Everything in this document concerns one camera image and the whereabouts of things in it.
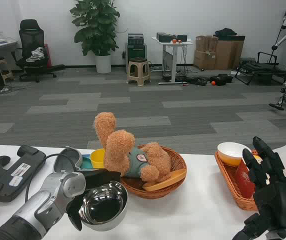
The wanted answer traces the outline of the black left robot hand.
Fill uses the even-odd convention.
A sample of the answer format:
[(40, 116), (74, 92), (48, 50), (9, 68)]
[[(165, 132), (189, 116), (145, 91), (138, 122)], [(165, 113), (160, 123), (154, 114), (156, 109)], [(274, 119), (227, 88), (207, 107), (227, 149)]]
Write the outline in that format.
[(106, 169), (79, 170), (85, 189), (67, 205), (72, 225), (81, 231), (87, 226), (98, 232), (115, 228), (123, 219), (128, 193), (121, 184), (121, 174)]

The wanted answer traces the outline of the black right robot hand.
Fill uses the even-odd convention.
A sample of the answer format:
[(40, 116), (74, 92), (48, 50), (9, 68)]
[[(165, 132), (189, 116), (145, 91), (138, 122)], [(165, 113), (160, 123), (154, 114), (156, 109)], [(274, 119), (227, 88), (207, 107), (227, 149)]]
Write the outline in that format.
[(262, 159), (258, 163), (247, 149), (242, 156), (249, 178), (254, 183), (253, 199), (258, 209), (244, 221), (244, 228), (235, 240), (255, 240), (265, 234), (268, 240), (286, 240), (286, 176), (284, 165), (277, 152), (274, 152), (261, 138), (255, 136), (252, 144)]

